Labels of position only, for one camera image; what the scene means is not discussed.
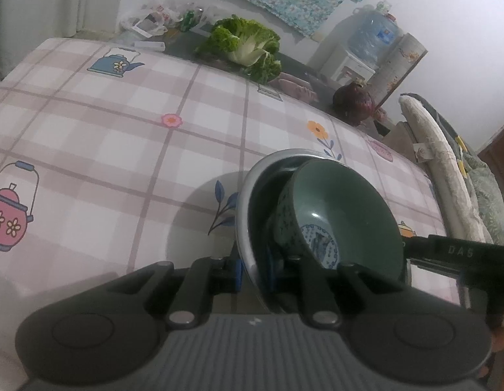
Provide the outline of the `dark green ceramic bowl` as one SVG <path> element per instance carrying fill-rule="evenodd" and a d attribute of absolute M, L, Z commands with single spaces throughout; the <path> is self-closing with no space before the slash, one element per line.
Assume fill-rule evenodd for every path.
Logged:
<path fill-rule="evenodd" d="M 273 239 L 290 255 L 335 269 L 354 263 L 399 280 L 403 242 L 377 189 L 354 169 L 331 159 L 296 168 L 278 198 Z"/>

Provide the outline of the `steel bowl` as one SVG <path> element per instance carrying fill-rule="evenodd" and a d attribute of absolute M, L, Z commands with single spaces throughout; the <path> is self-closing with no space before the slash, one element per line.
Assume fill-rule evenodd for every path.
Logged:
<path fill-rule="evenodd" d="M 286 149 L 267 155 L 247 173 L 238 195 L 236 209 L 238 252 L 260 301 L 269 311 L 275 313 L 290 312 L 294 309 L 282 307 L 270 290 L 270 250 L 273 247 L 280 247 L 273 239 L 273 215 L 280 193 L 293 172 L 312 159 L 331 158 L 321 156 L 313 150 L 303 149 Z M 398 281 L 409 282 L 410 274 L 405 256 L 404 259 L 405 270 Z"/>

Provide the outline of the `cream rolled blanket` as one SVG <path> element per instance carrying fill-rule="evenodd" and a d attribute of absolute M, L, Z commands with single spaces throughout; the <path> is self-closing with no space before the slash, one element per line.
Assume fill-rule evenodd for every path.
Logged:
<path fill-rule="evenodd" d="M 448 235 L 484 243 L 489 233 L 474 207 L 455 153 L 440 126 L 412 96 L 402 95 L 398 102 L 417 140 L 413 145 L 415 158 L 424 163 L 431 174 Z"/>

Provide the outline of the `grey patterned pillow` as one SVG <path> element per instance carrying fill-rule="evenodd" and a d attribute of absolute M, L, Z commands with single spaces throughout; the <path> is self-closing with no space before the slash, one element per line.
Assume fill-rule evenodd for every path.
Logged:
<path fill-rule="evenodd" d="M 504 196 L 487 163 L 477 155 L 462 150 L 467 187 L 477 204 L 477 211 L 486 229 L 486 240 L 504 245 Z"/>

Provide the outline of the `brown wooden cabinet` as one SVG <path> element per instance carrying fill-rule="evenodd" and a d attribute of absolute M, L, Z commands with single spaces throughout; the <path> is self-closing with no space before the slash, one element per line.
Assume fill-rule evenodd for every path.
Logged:
<path fill-rule="evenodd" d="M 504 129 L 480 151 L 479 157 L 488 164 L 504 196 Z"/>

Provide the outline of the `plaid floral tablecloth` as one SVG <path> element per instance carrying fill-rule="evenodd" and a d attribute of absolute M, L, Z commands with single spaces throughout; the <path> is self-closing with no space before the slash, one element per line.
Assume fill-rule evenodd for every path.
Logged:
<path fill-rule="evenodd" d="M 38 308 L 167 259 L 232 249 L 245 174 L 307 148 L 367 178 L 406 235 L 444 233 L 421 168 L 304 102 L 176 57 L 48 39 L 0 82 L 0 390 L 25 374 L 14 336 Z"/>

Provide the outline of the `white water dispenser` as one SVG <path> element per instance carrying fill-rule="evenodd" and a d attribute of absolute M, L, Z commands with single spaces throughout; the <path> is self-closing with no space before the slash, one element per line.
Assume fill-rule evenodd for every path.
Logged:
<path fill-rule="evenodd" d="M 368 82 L 375 70 L 338 44 L 320 70 L 321 74 L 345 86 L 354 80 Z"/>

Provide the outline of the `blue water jug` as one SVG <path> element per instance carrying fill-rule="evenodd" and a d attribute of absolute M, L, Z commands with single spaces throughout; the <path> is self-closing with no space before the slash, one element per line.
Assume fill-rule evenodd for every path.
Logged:
<path fill-rule="evenodd" d="M 366 65 L 377 66 L 399 37 L 391 4 L 382 0 L 371 10 L 347 41 L 349 51 Z"/>

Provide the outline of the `white plastic bags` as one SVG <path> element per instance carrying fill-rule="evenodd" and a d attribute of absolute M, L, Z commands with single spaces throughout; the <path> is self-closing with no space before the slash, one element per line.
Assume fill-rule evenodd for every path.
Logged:
<path fill-rule="evenodd" d="M 217 7 L 202 0 L 149 0 L 140 8 L 121 15 L 121 30 L 144 38 L 163 36 L 172 30 L 181 33 L 196 27 L 211 25 L 217 17 Z"/>

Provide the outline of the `green leafy cabbage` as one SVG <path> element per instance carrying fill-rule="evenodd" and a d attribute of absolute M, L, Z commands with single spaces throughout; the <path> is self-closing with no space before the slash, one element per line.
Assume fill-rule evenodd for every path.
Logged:
<path fill-rule="evenodd" d="M 280 36 L 275 31 L 233 14 L 217 20 L 196 54 L 229 61 L 254 82 L 267 84 L 282 72 L 282 64 L 276 59 L 279 48 Z"/>

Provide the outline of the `grey curtain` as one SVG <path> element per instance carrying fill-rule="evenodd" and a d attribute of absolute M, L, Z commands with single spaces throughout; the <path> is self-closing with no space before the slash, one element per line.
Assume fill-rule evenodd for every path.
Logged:
<path fill-rule="evenodd" d="M 0 0 L 0 80 L 53 37 L 114 35 L 120 0 Z"/>

